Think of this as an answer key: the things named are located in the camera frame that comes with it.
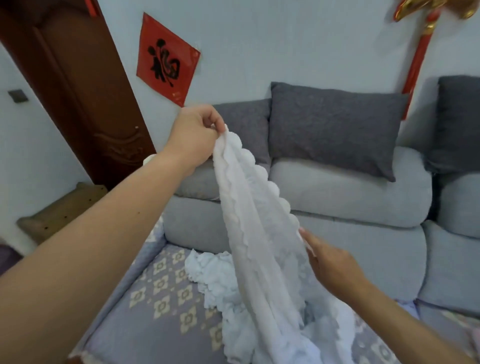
brown wooden door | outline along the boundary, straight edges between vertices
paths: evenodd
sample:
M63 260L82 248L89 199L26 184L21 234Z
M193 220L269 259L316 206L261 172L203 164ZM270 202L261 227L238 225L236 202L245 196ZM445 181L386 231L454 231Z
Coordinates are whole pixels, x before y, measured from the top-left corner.
M59 118L50 112L55 108L51 105L47 111L92 179L113 187L139 168L155 148L103 17L91 17L84 0L11 0L7 9L32 31L32 41L38 43L76 115L74 120ZM18 47L13 44L7 49L16 53ZM18 63L21 57L25 55L14 59ZM42 90L32 87L45 105ZM72 122L81 123L75 128L88 137L72 134Z

sheer white fabric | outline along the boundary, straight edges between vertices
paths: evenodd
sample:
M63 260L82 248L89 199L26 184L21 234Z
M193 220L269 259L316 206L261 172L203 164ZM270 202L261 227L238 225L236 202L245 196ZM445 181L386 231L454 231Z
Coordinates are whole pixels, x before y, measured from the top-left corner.
M213 156L238 285L226 277L228 254L213 258L195 253L186 268L202 284L206 306L221 302L217 306L224 315L229 362L244 363L251 350L251 359L259 364L353 363L353 312L316 280L289 203L279 197L278 187L255 165L253 155L241 148L236 134L223 133ZM215 268L216 261L223 267ZM229 285L225 290L219 289L222 273Z

crumpled white fabric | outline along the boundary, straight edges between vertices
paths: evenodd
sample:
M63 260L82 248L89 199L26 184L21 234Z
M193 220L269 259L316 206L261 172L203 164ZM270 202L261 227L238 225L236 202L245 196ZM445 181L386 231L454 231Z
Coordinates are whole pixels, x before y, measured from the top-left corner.
M228 130L213 157L232 254L194 251L185 269L222 312L229 363L353 363L353 312L316 280L277 185Z

person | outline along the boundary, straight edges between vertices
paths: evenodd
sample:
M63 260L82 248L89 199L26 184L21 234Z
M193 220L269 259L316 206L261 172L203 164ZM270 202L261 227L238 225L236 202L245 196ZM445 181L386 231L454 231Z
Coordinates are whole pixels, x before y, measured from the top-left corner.
M165 148L0 277L0 362L61 363L120 281L183 178L212 154L225 123L182 108ZM301 229L317 279L403 364L474 363L385 296L348 252Z

wall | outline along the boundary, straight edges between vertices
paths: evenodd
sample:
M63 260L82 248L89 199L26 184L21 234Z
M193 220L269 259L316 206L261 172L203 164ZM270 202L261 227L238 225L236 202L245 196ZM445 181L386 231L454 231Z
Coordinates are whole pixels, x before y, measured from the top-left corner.
M7 91L22 89L15 104ZM0 236L22 254L35 248L15 222L90 178L0 44Z
M135 76L142 13L203 54L187 104L258 99L271 81L360 92L399 92L424 13L400 23L397 0L98 0L157 147L177 108ZM480 75L480 14L442 15L425 59L402 145L431 138L438 76Z

